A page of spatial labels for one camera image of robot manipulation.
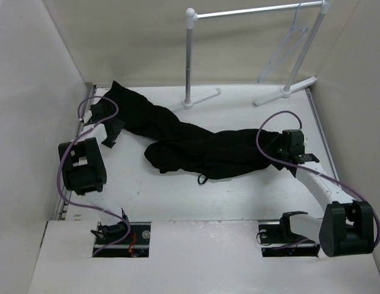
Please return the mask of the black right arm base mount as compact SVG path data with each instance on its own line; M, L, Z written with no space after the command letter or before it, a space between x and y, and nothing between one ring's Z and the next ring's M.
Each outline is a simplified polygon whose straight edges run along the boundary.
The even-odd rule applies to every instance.
M304 236L284 233L278 222L259 222L256 241L263 257L318 257L320 245Z

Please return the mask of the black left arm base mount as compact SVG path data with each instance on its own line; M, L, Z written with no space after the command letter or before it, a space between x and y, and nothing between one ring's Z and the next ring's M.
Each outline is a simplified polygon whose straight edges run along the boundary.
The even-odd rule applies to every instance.
M98 224L94 235L93 257L147 258L149 257L151 223L131 222L130 231L123 222L115 225Z

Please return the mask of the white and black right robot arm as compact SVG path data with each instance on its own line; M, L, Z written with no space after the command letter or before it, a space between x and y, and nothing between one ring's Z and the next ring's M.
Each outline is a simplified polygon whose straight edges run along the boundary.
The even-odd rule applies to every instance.
M342 184L325 174L319 159L306 153L301 130L285 130L272 164L286 168L316 199L324 215L318 219L303 211L284 213L278 235L285 242L309 240L328 257L370 254L375 247L374 211L371 205L353 198Z

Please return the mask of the black trousers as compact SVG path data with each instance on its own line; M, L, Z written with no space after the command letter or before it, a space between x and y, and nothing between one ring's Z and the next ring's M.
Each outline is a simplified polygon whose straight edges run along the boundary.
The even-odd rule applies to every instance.
M266 155L276 157L282 135L258 129L210 132L181 122L168 108L113 81L102 103L134 135L152 139L144 156L161 173L197 173L206 179L227 179L267 168Z

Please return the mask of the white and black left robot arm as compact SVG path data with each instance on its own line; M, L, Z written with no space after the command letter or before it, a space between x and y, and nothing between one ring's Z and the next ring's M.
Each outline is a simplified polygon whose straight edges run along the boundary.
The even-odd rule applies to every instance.
M106 244L106 246L112 246L114 244L125 244L130 240L132 230L128 219L100 206L73 202L64 196L61 188L61 184L64 184L67 190L74 191L78 195L85 195L94 191L101 192L103 185L107 182L107 172L99 145L107 139L104 122L114 118L119 112L119 107L107 97L100 96L99 98L110 102L115 111L96 123L88 125L84 132L77 135L69 143L58 146L60 163L56 175L56 185L59 196L68 205L93 209L120 220L110 230L110 236L114 241Z

